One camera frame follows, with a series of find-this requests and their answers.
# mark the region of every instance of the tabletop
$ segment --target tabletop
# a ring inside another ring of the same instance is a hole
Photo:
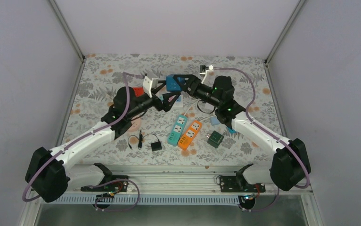
[[[127,77],[129,86],[141,87],[145,73],[165,80],[170,74],[194,74],[198,76],[200,65],[215,67],[233,67],[246,72],[256,90],[256,100],[248,109],[250,114],[262,124],[281,134],[271,90],[268,85],[263,60],[257,57],[234,56],[172,56],[139,54],[89,54],[71,109],[63,142],[67,142],[94,126],[107,113],[108,107],[115,105],[113,98],[116,91],[124,86],[122,72],[141,75]],[[253,97],[251,84],[235,71],[209,73],[205,84],[211,86],[219,75],[230,76],[235,87],[234,99],[242,106],[247,106]],[[158,95],[166,93],[164,87]],[[150,108],[135,124],[134,131],[128,131],[118,139],[100,146],[86,155],[79,164],[100,162],[107,165],[176,165],[176,166],[244,166],[249,163],[271,161],[270,151],[264,151],[248,137],[240,133],[230,133],[225,125],[211,125],[210,120],[203,121],[203,126],[191,145],[186,150],[167,143],[170,131],[179,114],[196,102],[187,93],[183,95],[183,107],[177,106],[169,112],[158,112]],[[200,103],[202,110],[209,106]],[[185,128],[194,119],[201,120],[209,114],[200,112],[194,105],[187,113],[189,118]],[[132,149],[128,146],[128,137],[143,134],[156,134],[162,142],[161,151],[151,151],[149,144],[156,141],[155,136],[143,139],[143,147],[138,150],[135,137],[130,138]],[[224,135],[218,148],[207,143],[207,134],[217,131]]]

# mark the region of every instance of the gray floor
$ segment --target gray floor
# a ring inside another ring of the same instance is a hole
[[[273,197],[260,196],[255,208]],[[95,211],[91,205],[44,204],[37,226],[304,226],[307,225],[299,195],[281,196],[271,209],[258,213],[241,212],[233,206],[147,206],[122,212]]]

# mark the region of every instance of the vent grille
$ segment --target vent grille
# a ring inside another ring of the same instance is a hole
[[[94,194],[64,194],[49,204],[94,204]],[[100,200],[99,204],[129,205],[137,195],[118,194],[114,198]],[[237,195],[141,195],[139,205],[237,205]]]

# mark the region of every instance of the orange power strip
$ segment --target orange power strip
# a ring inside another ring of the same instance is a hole
[[[178,147],[186,149],[192,143],[193,139],[197,136],[203,124],[197,120],[194,120],[183,136],[178,142]]]

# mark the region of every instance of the white wall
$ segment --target white wall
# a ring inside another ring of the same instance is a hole
[[[361,1],[309,0],[270,70],[325,224],[361,225]]]
[[[56,0],[84,53],[266,58],[298,0]]]
[[[54,145],[80,60],[48,1],[0,0],[0,225],[23,209],[32,153]]]

